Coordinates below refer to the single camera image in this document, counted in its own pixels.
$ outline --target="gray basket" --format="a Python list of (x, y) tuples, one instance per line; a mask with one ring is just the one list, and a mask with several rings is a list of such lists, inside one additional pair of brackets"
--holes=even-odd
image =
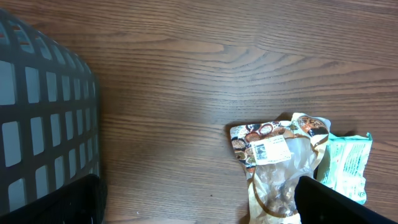
[(98, 91), (79, 56), (0, 9), (0, 215), (100, 175)]

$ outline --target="barcode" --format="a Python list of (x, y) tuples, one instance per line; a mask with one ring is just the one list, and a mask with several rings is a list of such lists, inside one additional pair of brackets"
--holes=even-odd
[(256, 154), (258, 160), (267, 159), (266, 147), (264, 144), (256, 145)]

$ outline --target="food package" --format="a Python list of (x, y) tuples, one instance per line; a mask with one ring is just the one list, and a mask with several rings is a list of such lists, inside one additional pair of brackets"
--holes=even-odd
[(291, 121), (231, 128), (236, 158), (248, 179), (250, 224), (301, 223), (294, 191), (325, 153), (330, 121), (294, 113)]
[(372, 136), (336, 137), (329, 134), (317, 180), (363, 205), (366, 202), (363, 172), (372, 146)]

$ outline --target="wooden surface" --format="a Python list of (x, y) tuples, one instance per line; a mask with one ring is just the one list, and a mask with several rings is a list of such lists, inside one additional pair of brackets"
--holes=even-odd
[(2, 0), (102, 87), (108, 223), (247, 223), (235, 124), (373, 134), (366, 206), (398, 221), (395, 0)]

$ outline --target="brown and white package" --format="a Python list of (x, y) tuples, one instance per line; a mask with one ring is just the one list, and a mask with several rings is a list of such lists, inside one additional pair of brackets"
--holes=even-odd
[(231, 128), (236, 158), (249, 180), (250, 224), (301, 223), (294, 190), (313, 177), (325, 153), (330, 121), (294, 113), (291, 121)]

